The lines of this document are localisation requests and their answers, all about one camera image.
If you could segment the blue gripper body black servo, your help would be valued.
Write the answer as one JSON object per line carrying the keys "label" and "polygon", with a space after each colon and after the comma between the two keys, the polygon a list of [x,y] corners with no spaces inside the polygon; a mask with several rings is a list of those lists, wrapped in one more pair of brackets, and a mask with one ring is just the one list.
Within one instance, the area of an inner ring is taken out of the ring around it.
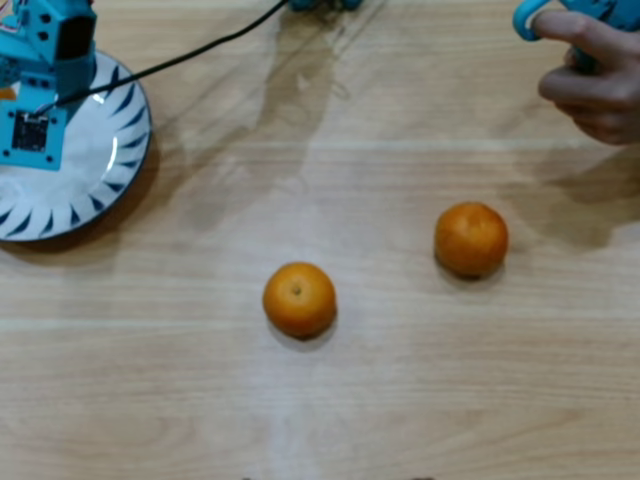
{"label": "blue gripper body black servo", "polygon": [[91,1],[3,1],[1,86],[28,84],[61,98],[89,88],[95,77],[96,13]]}

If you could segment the person's hand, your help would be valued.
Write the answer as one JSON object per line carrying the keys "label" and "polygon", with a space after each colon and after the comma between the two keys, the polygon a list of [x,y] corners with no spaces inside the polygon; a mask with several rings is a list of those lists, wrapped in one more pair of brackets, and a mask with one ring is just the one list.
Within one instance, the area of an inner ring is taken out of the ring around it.
{"label": "person's hand", "polygon": [[597,61],[583,74],[574,55],[546,73],[539,95],[567,115],[587,136],[608,145],[639,142],[639,35],[569,11],[544,11],[532,27],[544,39],[565,42]]}

